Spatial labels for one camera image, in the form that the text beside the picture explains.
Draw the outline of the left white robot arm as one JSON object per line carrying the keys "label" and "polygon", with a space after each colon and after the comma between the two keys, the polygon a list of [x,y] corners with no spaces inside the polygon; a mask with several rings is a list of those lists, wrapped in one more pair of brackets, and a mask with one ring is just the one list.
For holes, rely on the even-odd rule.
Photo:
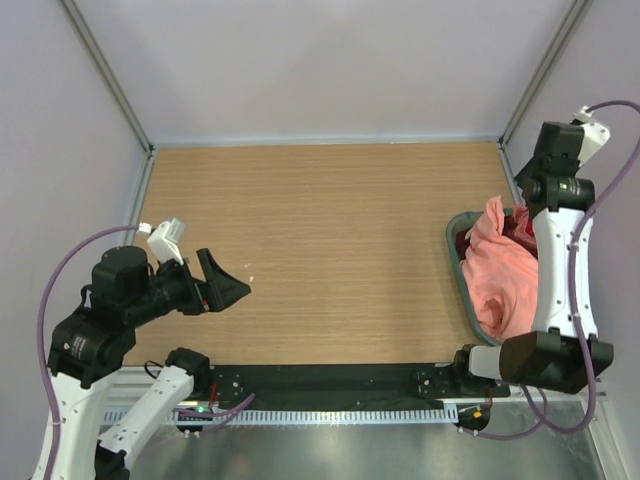
{"label": "left white robot arm", "polygon": [[93,267],[82,305],[52,332],[45,364],[50,416],[35,478],[127,479],[174,408],[210,392],[209,358],[176,348],[129,412],[108,431],[100,430],[108,393],[136,344],[137,328],[173,311],[222,312],[250,294],[250,286],[225,272],[209,250],[197,255],[204,279],[176,260],[153,269],[137,246],[112,248]]}

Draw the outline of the pink t shirt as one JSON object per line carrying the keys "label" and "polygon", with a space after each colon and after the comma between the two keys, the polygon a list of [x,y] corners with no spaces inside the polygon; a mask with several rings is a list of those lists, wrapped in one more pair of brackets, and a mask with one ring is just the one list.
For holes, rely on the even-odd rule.
{"label": "pink t shirt", "polygon": [[502,235],[506,215],[500,196],[487,200],[461,261],[475,315],[499,341],[531,330],[538,287],[538,257]]}

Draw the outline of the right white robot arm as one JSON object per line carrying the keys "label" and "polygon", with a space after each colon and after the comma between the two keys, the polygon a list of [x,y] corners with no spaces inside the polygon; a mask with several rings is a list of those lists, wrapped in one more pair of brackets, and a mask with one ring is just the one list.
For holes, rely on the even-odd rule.
{"label": "right white robot arm", "polygon": [[545,122],[528,163],[516,176],[538,251],[538,295],[530,332],[498,346],[465,345],[450,372],[453,389],[472,396],[487,379],[577,394],[613,361],[591,309],[589,241],[595,203],[581,167],[609,140],[607,126],[581,114]]}

